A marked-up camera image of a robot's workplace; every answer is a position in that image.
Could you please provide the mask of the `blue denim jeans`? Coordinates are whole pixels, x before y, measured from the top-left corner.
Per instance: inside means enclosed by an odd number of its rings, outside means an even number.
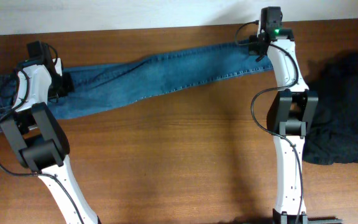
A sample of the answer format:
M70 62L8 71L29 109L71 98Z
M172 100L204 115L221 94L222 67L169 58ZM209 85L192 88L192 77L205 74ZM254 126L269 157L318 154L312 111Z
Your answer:
M208 45L155 54L131 63L65 68L73 91L49 101L56 119L73 119L130 105L146 98L228 78L273 69L256 60L247 46Z

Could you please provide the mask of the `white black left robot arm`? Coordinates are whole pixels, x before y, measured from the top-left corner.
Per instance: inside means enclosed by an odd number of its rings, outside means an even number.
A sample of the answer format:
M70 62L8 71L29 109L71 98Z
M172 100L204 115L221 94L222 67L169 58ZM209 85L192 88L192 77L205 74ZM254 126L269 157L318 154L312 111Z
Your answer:
M29 59L15 69L14 104L0 128L19 164L46 185L67 223L99 223L73 174L68 138L47 106L74 90L71 77L51 45L38 40L27 51Z

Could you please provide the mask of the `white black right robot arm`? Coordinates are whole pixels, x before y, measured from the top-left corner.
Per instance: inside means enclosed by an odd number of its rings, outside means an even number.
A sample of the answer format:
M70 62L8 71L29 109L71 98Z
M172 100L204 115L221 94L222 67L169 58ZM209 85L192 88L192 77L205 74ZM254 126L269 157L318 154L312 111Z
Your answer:
M261 10L259 28L250 37L249 52L268 57L277 85L276 97L262 130L273 136L277 157L277 197L274 223L308 223L304 202L302 156L318 104L317 93L304 81L295 53L293 31L285 28L278 6Z

